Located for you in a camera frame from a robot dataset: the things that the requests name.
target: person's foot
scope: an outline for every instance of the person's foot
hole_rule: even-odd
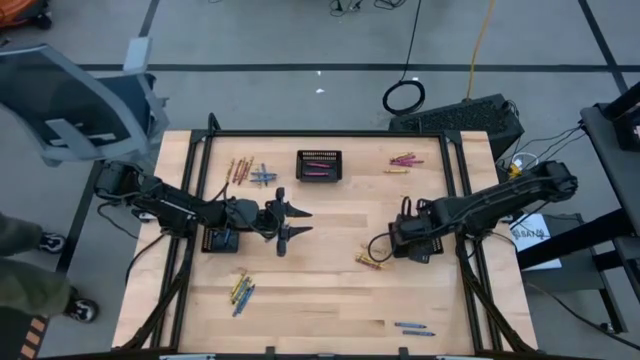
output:
[[[98,317],[99,311],[100,308],[95,301],[81,298],[78,290],[71,288],[71,297],[63,315],[86,324],[93,322]]]
[[[64,236],[43,231],[38,249],[49,254],[59,254],[62,252],[62,249],[64,249],[66,243],[67,239]]]

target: concrete floor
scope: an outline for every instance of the concrete floor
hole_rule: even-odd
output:
[[[417,1],[394,11],[374,8],[343,17],[329,16],[329,0],[58,0],[53,2],[54,27],[47,32],[24,28],[8,32],[13,43],[46,42],[79,64],[119,64],[128,40],[153,20],[153,64],[297,64],[403,63],[411,38]],[[488,0],[424,0],[416,33],[413,64],[467,64]],[[149,5],[152,16],[147,16]],[[635,27],[640,4],[635,0],[588,0],[604,38],[619,65],[640,64],[640,39]],[[579,110],[620,94],[609,72],[590,67],[575,71],[539,72],[536,65],[607,65],[578,1],[498,0],[478,64],[533,65],[505,67],[476,75],[473,96],[502,93],[516,102],[526,130],[523,141],[553,136],[575,126]],[[384,91],[399,71],[184,71],[154,72],[157,93],[171,99],[167,112],[173,129],[203,128],[210,111],[225,129],[385,129],[390,115],[382,108]],[[97,71],[96,76],[116,75]],[[409,72],[426,87],[424,109],[463,98],[465,71]],[[628,85],[640,74],[626,73]],[[398,94],[396,107],[415,95]],[[37,221],[66,233],[69,230],[90,164],[44,166],[22,130],[0,113],[1,211]],[[528,151],[540,153],[545,144]],[[549,206],[548,213],[580,212],[586,220],[619,205],[587,138],[576,141],[556,159],[568,164],[580,179],[570,201]],[[124,292],[124,272],[134,242],[118,233],[90,207],[68,276],[82,292],[102,306],[100,319],[78,325],[51,319],[40,356],[77,354],[109,349]],[[126,215],[114,217],[131,231],[139,226]],[[56,258],[24,254],[21,258],[53,269]],[[623,336],[640,343],[640,305],[621,270],[610,271],[625,320]],[[595,322],[607,321],[597,292],[562,294],[576,311]],[[637,356],[575,320],[553,300],[528,296],[541,349],[552,354],[607,359]]]

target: office chair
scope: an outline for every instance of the office chair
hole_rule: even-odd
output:
[[[159,146],[169,124],[146,74],[151,40],[129,44],[124,75],[96,79],[49,45],[0,52],[0,105],[24,125],[49,166]]]

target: wooden tabletop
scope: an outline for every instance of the wooden tabletop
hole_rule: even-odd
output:
[[[156,176],[179,187],[190,132],[167,132]],[[463,133],[468,172],[474,191],[497,183],[485,133]],[[196,156],[194,193],[202,146]],[[300,183],[295,178],[297,150],[341,150],[343,179],[334,184]],[[384,174],[388,159],[413,151],[424,164],[409,174]],[[455,152],[450,148],[458,193],[461,193]],[[361,246],[380,233],[400,211],[403,196],[436,199],[447,196],[437,139],[217,137],[213,140],[205,199],[222,188],[231,159],[255,157],[278,180],[258,187],[230,185],[229,196],[252,199],[264,206],[276,187],[286,200],[311,218],[290,219],[292,225],[314,229],[289,242],[287,255],[276,256],[275,240],[243,233],[237,254],[205,254],[198,235],[185,309],[181,352],[397,354],[472,354],[454,238],[443,238],[444,254],[428,265],[391,259],[376,271],[354,261]],[[156,223],[140,231],[137,251],[158,236]],[[510,236],[508,229],[496,230]],[[169,241],[138,260],[126,289],[114,346],[126,342],[158,301]],[[499,237],[484,241],[487,267],[496,305],[522,338],[536,346],[535,335],[513,246]],[[388,249],[387,239],[377,247]],[[234,318],[229,292],[243,271],[253,278],[255,292],[244,312]],[[490,347],[486,316],[479,305],[485,347]],[[165,329],[170,329],[173,307]],[[423,323],[435,337],[402,335],[396,321]],[[164,331],[163,344],[168,344]]]

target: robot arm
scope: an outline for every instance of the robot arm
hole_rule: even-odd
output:
[[[104,165],[95,185],[98,197],[111,201],[124,201],[154,215],[164,233],[176,237],[191,235],[188,226],[197,222],[210,230],[257,232],[266,241],[278,238],[278,256],[286,254],[287,242],[311,227],[288,227],[286,217],[310,217],[284,202],[284,188],[276,190],[276,199],[267,201],[264,209],[248,199],[227,199],[227,186],[210,201],[167,185],[155,176],[144,176],[139,167],[122,162]]]
[[[465,197],[444,197],[434,201],[421,199],[417,216],[405,209],[389,224],[395,257],[428,262],[441,250],[439,238],[454,232],[482,235],[498,220],[523,207],[542,200],[559,202],[571,198],[578,180],[562,163],[540,163],[522,176]]]

